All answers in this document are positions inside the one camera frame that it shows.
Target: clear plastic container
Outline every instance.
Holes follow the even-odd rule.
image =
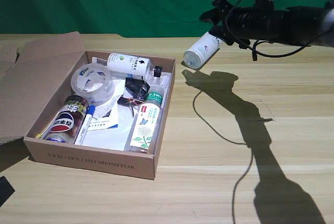
[[[162,115],[164,89],[152,84],[147,98],[140,105],[134,118],[125,151],[153,153],[158,137],[158,126]]]
[[[91,63],[77,69],[71,78],[73,91],[84,97],[89,105],[101,105],[114,93],[110,71],[103,65]]]

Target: box flap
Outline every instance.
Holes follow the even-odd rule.
[[[52,56],[83,51],[79,32],[70,32],[28,42],[20,54],[18,63],[40,60]]]
[[[15,64],[17,46],[14,44],[0,46],[0,79]]]
[[[15,63],[17,57],[17,46],[9,44],[0,46],[0,62]]]
[[[0,80],[0,139],[25,136],[50,98],[87,62],[84,51],[17,63]]]

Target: green label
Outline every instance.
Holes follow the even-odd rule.
[[[161,105],[161,103],[162,103],[162,96],[161,96],[161,94],[159,94],[157,92],[150,92],[147,95],[146,100],[155,100],[155,101],[159,102],[159,104]]]

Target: black bottle cap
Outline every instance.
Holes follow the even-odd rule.
[[[153,76],[154,77],[161,77],[162,67],[161,66],[155,66],[153,69]]]

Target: pepsi can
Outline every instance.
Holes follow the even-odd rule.
[[[45,139],[74,144],[86,116],[87,108],[88,102],[83,97],[78,95],[67,97]]]

